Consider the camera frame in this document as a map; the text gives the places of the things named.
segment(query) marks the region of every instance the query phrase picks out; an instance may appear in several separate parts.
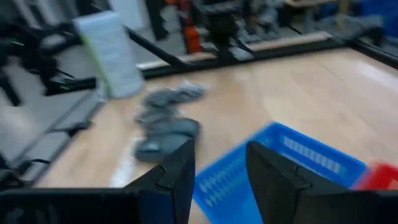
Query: wooden table surface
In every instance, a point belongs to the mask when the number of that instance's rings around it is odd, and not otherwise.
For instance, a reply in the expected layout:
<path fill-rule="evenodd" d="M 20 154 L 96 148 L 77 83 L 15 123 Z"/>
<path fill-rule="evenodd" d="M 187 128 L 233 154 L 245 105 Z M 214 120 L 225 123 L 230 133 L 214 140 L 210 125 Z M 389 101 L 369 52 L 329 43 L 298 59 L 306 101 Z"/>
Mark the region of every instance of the wooden table surface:
<path fill-rule="evenodd" d="M 130 156 L 141 136 L 133 117 L 146 93 L 184 80 L 207 89 L 181 106 L 203 125 L 197 171 L 271 121 L 364 162 L 398 164 L 398 72 L 340 49 L 151 80 L 140 95 L 106 104 L 38 187 L 121 187 L 147 172 L 154 164 Z M 205 222 L 193 202 L 190 223 Z"/>

